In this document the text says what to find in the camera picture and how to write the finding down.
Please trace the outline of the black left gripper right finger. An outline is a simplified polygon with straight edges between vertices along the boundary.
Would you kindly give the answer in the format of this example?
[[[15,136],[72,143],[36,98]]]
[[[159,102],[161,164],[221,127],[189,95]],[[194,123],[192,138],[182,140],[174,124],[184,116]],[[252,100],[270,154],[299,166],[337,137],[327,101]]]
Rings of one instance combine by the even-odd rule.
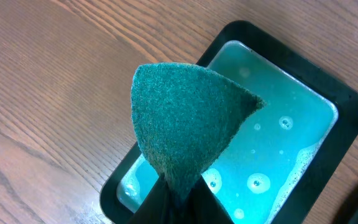
[[[200,177],[191,190],[191,223],[233,224],[229,214]]]

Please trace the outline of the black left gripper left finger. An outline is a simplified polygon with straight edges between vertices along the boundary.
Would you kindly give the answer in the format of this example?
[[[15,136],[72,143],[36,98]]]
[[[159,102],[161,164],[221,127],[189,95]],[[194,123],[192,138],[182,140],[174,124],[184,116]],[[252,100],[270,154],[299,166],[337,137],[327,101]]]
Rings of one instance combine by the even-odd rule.
[[[170,190],[165,176],[161,175],[127,224],[168,223],[170,223]]]

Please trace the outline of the green scouring pad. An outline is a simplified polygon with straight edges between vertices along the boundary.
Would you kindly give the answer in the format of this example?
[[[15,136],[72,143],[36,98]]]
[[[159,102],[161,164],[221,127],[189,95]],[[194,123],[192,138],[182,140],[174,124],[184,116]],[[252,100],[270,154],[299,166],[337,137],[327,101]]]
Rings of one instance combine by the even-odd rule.
[[[144,157],[184,201],[228,147],[261,97],[205,67],[150,63],[135,71],[132,124]]]

